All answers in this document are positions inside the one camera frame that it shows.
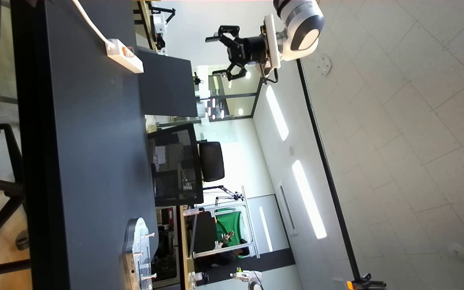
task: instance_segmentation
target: black office chair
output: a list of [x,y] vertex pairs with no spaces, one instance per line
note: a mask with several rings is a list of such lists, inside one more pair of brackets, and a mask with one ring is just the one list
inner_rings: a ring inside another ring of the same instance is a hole
[[[24,204],[24,187],[22,187],[24,174],[22,174],[22,156],[18,142],[13,135],[11,125],[0,124],[0,130],[5,132],[9,163],[14,175],[14,182],[0,180],[0,190],[8,196],[6,204],[0,209],[0,229],[1,229],[5,222],[11,217],[11,214],[21,204]],[[0,264],[0,274],[27,269],[29,266],[30,266],[29,259]]]
[[200,166],[204,182],[212,182],[225,177],[222,151],[219,142],[198,142]]
[[193,216],[190,254],[209,251],[216,241],[216,221],[211,212],[203,211]]

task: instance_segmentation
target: ceiling light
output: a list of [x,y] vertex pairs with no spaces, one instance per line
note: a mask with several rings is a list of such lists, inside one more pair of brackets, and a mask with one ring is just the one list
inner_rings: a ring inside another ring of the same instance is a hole
[[270,85],[267,85],[267,88],[266,88],[266,98],[267,98],[269,109],[275,119],[279,135],[282,140],[285,140],[287,135],[290,134],[290,130],[287,129],[283,114],[280,111],[279,101],[277,101],[274,88]]
[[303,204],[306,206],[306,211],[308,211],[314,235],[316,235],[317,240],[325,238],[327,237],[327,230],[325,230],[322,216],[317,211],[316,200],[312,196],[306,172],[303,171],[303,166],[301,166],[299,159],[296,159],[291,164],[291,171],[293,171],[299,195],[303,198]]

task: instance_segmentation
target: fluorescent light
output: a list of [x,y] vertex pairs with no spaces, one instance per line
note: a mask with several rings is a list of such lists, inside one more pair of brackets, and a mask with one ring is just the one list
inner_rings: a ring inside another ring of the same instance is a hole
[[269,235],[269,229],[267,229],[267,222],[266,222],[266,216],[264,216],[264,208],[259,208],[259,214],[261,214],[261,222],[262,222],[262,229],[264,229],[264,235],[266,235],[266,241],[267,241],[267,250],[274,251],[274,245],[270,241],[270,235]]
[[283,114],[280,111],[279,101],[277,101],[274,88],[270,88],[270,85],[267,85],[267,88],[266,88],[266,98],[267,98],[269,109],[275,119],[279,135],[282,140],[285,140],[287,135],[290,134],[290,130],[287,129]]
[[325,238],[327,237],[327,230],[325,230],[322,216],[317,211],[316,200],[312,196],[306,172],[303,171],[303,166],[301,166],[299,159],[296,159],[291,164],[291,171],[293,171],[293,175],[296,179],[296,185],[298,185],[299,195],[303,198],[303,204],[306,206],[306,211],[308,211],[314,235],[316,235],[317,240]]

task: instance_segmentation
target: black monitor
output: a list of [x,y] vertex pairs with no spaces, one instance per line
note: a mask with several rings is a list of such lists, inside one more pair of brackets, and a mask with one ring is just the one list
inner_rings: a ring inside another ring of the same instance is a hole
[[188,59],[138,50],[145,71],[138,74],[138,93],[145,114],[196,116],[196,96]]
[[203,203],[201,166],[192,124],[148,134],[148,158],[156,206]]

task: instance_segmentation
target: shelf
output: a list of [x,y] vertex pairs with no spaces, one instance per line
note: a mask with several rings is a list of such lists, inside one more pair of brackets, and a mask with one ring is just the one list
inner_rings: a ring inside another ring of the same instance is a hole
[[235,250],[248,248],[251,245],[253,245],[253,241],[235,245],[235,246],[214,248],[214,250],[209,250],[209,251],[198,251],[198,253],[193,253],[193,259],[198,259],[198,258],[203,258],[203,256],[211,256],[211,254],[219,254],[219,253],[227,253],[227,251],[235,251]]

